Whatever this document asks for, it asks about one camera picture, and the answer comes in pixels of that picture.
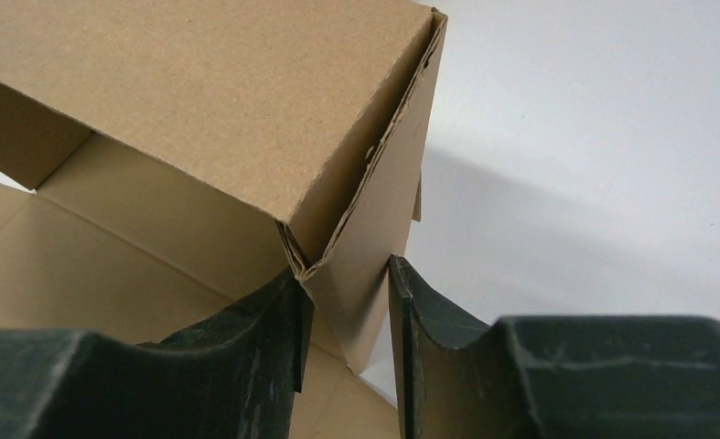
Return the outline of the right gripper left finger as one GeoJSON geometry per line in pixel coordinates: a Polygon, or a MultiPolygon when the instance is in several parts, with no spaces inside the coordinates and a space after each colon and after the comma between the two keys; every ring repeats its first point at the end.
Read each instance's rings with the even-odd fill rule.
{"type": "Polygon", "coordinates": [[[158,343],[0,330],[0,438],[285,438],[313,311],[284,270],[158,343]]]}

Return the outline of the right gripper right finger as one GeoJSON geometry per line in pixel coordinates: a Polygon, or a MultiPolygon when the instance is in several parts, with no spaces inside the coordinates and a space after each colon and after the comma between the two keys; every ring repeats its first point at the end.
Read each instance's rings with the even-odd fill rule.
{"type": "Polygon", "coordinates": [[[389,260],[404,438],[720,438],[720,321],[503,316],[486,324],[389,260]]]}

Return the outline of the brown cardboard box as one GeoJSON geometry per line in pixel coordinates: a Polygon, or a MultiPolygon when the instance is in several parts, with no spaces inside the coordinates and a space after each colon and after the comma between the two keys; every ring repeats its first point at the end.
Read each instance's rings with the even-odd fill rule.
{"type": "Polygon", "coordinates": [[[396,438],[360,377],[419,220],[447,17],[413,1],[0,1],[0,330],[158,343],[290,270],[285,438],[396,438]]]}

